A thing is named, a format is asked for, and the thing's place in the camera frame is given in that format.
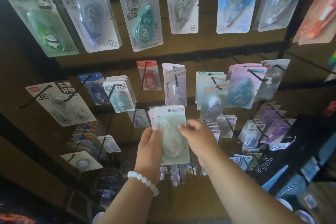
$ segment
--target finger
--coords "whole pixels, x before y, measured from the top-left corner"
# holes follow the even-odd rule
[[[191,130],[197,130],[202,128],[204,124],[199,120],[187,120],[187,127]]]
[[[193,137],[194,131],[192,131],[190,128],[187,128],[182,124],[179,124],[177,128],[180,131],[180,133],[188,139],[188,141]]]
[[[160,129],[153,130],[153,133],[150,137],[150,143],[160,145],[161,132]]]
[[[139,146],[145,146],[149,142],[152,133],[153,133],[153,130],[151,127],[146,128],[145,131],[142,133]]]

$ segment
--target panda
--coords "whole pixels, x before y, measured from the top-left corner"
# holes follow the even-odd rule
[[[53,49],[57,49],[60,47],[60,42],[57,40],[56,37],[46,34],[45,35],[45,40],[47,41],[47,43],[49,44],[49,46]]]
[[[52,7],[49,0],[36,0],[36,1],[38,3],[39,8],[48,12],[51,11]]]

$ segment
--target person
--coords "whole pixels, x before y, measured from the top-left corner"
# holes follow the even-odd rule
[[[208,173],[222,204],[235,224],[304,224],[293,212],[268,194],[221,150],[207,125],[188,120],[179,125],[200,165]],[[135,171],[153,184],[160,180],[161,134],[146,128],[138,146]],[[153,192],[130,178],[97,224],[144,224]]]

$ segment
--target bracelet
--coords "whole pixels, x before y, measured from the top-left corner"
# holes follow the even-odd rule
[[[128,178],[136,178],[142,183],[144,183],[147,187],[150,188],[150,190],[153,192],[153,196],[156,197],[159,194],[159,190],[157,187],[155,187],[154,184],[151,183],[150,180],[148,180],[145,176],[142,176],[142,174],[138,174],[136,171],[129,171],[127,174]]]

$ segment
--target person's left hand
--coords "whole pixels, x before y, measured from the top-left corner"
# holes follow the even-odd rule
[[[145,176],[155,186],[160,181],[161,149],[160,130],[146,128],[141,136],[136,156],[135,171]]]

